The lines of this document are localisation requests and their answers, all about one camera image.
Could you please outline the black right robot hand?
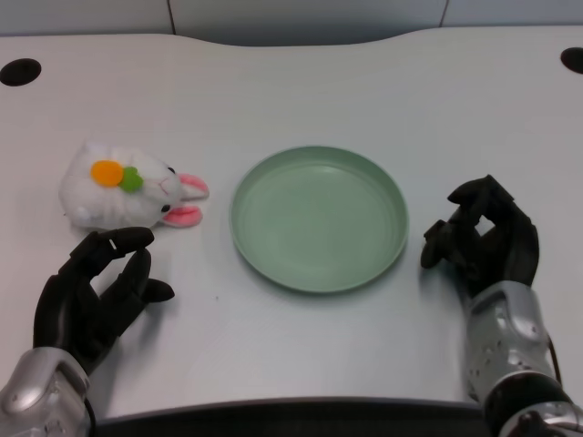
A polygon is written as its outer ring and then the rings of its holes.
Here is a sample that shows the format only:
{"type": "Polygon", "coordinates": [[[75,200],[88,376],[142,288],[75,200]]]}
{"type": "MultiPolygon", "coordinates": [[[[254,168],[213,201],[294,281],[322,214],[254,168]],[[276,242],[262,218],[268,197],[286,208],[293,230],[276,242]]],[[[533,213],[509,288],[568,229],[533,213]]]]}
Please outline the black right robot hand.
{"type": "Polygon", "coordinates": [[[457,205],[449,220],[424,234],[424,269],[446,260],[471,298],[500,281],[531,286],[537,272],[537,228],[492,176],[468,181],[448,200],[457,205]]]}

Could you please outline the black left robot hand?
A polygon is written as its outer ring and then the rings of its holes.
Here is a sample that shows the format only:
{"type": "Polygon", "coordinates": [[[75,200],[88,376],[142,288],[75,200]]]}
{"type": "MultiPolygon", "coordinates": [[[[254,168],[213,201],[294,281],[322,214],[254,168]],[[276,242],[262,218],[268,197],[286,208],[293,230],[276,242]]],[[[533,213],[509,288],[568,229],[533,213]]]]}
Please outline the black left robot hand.
{"type": "Polygon", "coordinates": [[[92,373],[149,304],[175,296],[168,283],[149,276],[147,246],[153,241],[153,232],[143,227],[87,234],[44,286],[36,305],[33,346],[64,350],[92,373]],[[127,254],[131,258],[116,280],[96,293],[91,280],[127,254]]]}

